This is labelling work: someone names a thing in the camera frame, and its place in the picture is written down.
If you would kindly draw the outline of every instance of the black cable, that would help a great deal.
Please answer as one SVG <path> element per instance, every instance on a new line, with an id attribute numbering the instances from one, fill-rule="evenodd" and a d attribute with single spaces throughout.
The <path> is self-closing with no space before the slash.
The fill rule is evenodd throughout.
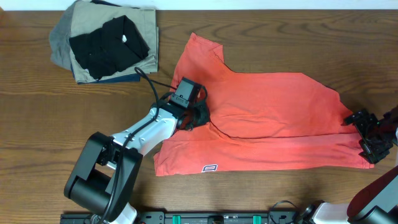
<path id="1" fill-rule="evenodd" d="M 160 97 L 160 99 L 161 99 L 161 100 L 165 100 L 167 97 L 173 95 L 173 93 L 174 93 L 174 92 L 165 93 L 162 97 Z"/>
<path id="2" fill-rule="evenodd" d="M 140 76 L 144 77 L 148 82 L 150 87 L 152 88 L 152 90 L 154 91 L 154 95 L 156 98 L 156 113 L 155 116 L 153 116 L 148 122 L 146 122 L 145 124 L 143 124 L 141 127 L 137 128 L 135 131 L 133 131 L 132 133 L 130 133 L 128 135 L 128 137 L 126 138 L 126 140 L 124 141 L 122 148 L 120 148 L 120 153 L 119 153 L 119 158 L 118 158 L 118 165 L 116 166 L 116 171 L 114 173 L 114 180 L 113 180 L 113 186 L 112 186 L 112 191 L 111 191 L 111 196 L 109 198 L 109 202 L 105 207 L 105 212 L 103 213 L 103 215 L 101 216 L 101 219 L 99 220 L 99 222 L 97 224 L 102 224 L 104 223 L 105 219 L 107 218 L 107 216 L 109 215 L 109 210 L 111 208 L 111 205 L 113 203 L 113 199 L 114 196 L 116 194 L 116 189 L 118 187 L 118 182 L 119 182 L 119 174 L 120 174 L 120 170 L 122 167 L 122 161 L 123 161 L 123 154 L 124 154 L 124 150 L 126 149 L 126 146 L 128 144 L 129 141 L 131 141 L 131 139 L 139 132 L 141 131 L 144 127 L 146 127 L 148 124 L 150 124 L 151 122 L 155 121 L 156 118 L 159 115 L 159 96 L 157 95 L 156 89 L 154 84 L 152 83 L 153 80 L 149 79 L 148 76 L 145 74 L 145 72 L 143 72 L 139 67 L 135 67 L 134 70 L 137 72 L 137 74 L 139 74 Z"/>
<path id="3" fill-rule="evenodd" d="M 269 209 L 269 214 L 268 214 L 268 223 L 270 223 L 270 224 L 272 224 L 271 222 L 270 222 L 270 219 L 274 222 L 274 224 L 279 224 L 279 223 L 277 223 L 277 222 L 275 222 L 275 220 L 274 220 L 274 217 L 272 216 L 272 214 L 271 214 L 271 212 L 272 212 L 272 210 L 274 209 L 274 208 L 276 208 L 276 206 L 278 206 L 278 205 L 280 205 L 280 204 L 282 204 L 282 203 L 289 203 L 289 204 L 291 204 L 291 205 L 293 205 L 295 208 L 296 208 L 296 210 L 298 211 L 299 210 L 299 208 L 297 208 L 297 206 L 295 206 L 291 201 L 288 201 L 288 200 L 281 200 L 280 202 L 277 202 L 277 203 L 275 203 L 275 205 L 273 205 L 270 209 Z"/>
<path id="4" fill-rule="evenodd" d="M 139 69 L 140 72 L 137 72 L 137 74 L 138 74 L 139 76 L 141 76 L 142 78 L 145 78 L 146 80 L 148 80 L 148 82 L 151 81 L 151 82 L 156 83 L 156 84 L 158 84 L 158 85 L 162 85 L 162 86 L 166 86 L 166 87 L 172 88 L 173 90 L 176 90 L 176 89 L 177 89 L 177 88 L 172 87 L 172 86 L 170 86 L 170 85 L 168 85 L 168 84 L 164 84 L 164 83 L 161 83 L 161 82 L 158 82 L 158 81 L 155 81 L 155 80 L 151 80 L 151 79 L 145 74 L 145 72 L 143 72 L 143 71 L 141 70 L 141 68 L 138 68 L 138 69 Z"/>

